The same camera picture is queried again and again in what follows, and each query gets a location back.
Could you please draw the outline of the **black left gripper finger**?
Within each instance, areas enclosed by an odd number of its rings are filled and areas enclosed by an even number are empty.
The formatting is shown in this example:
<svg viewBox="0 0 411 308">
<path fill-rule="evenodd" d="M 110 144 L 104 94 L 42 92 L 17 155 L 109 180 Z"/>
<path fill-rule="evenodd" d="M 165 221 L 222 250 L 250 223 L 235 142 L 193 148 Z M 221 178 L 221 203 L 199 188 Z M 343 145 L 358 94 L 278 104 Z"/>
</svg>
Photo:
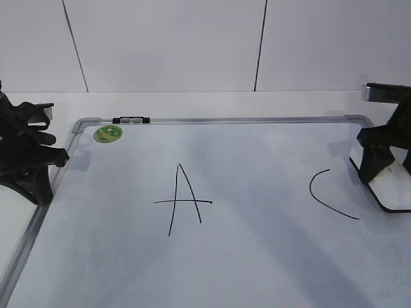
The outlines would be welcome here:
<svg viewBox="0 0 411 308">
<path fill-rule="evenodd" d="M 48 166 L 1 175 L 1 185 L 14 190 L 35 205 L 49 205 L 54 197 Z"/>
</svg>

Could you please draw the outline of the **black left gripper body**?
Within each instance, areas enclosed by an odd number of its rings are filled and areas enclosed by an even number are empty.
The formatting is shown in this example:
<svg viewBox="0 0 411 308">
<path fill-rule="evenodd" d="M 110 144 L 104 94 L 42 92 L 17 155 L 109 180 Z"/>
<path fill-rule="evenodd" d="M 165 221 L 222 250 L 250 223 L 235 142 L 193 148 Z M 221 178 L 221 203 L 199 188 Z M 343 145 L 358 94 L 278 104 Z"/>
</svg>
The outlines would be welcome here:
<svg viewBox="0 0 411 308">
<path fill-rule="evenodd" d="M 69 155 L 54 148 L 57 139 L 46 130 L 50 124 L 27 123 L 23 110 L 1 93 L 1 175 L 54 165 L 64 167 Z"/>
</svg>

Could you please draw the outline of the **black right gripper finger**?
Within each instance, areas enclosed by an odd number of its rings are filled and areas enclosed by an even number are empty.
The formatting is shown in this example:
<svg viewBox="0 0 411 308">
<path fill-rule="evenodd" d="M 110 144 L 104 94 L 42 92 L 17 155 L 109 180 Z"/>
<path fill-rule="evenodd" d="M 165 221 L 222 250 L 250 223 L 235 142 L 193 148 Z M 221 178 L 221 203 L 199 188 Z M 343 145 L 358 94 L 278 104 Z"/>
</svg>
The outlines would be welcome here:
<svg viewBox="0 0 411 308">
<path fill-rule="evenodd" d="M 368 184 L 386 167 L 391 165 L 395 158 L 388 146 L 368 145 L 363 147 L 363 157 L 358 172 L 363 184 Z"/>
</svg>

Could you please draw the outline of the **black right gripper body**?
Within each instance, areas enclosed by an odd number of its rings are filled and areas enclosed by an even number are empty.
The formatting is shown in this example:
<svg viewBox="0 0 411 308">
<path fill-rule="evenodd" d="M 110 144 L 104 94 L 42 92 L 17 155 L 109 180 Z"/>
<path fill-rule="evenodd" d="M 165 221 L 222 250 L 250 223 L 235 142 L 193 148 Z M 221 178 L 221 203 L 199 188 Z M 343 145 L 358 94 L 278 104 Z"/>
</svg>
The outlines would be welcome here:
<svg viewBox="0 0 411 308">
<path fill-rule="evenodd" d="M 382 145 L 410 150 L 410 96 L 398 104 L 387 124 L 362 128 L 357 140 L 362 148 Z"/>
</svg>

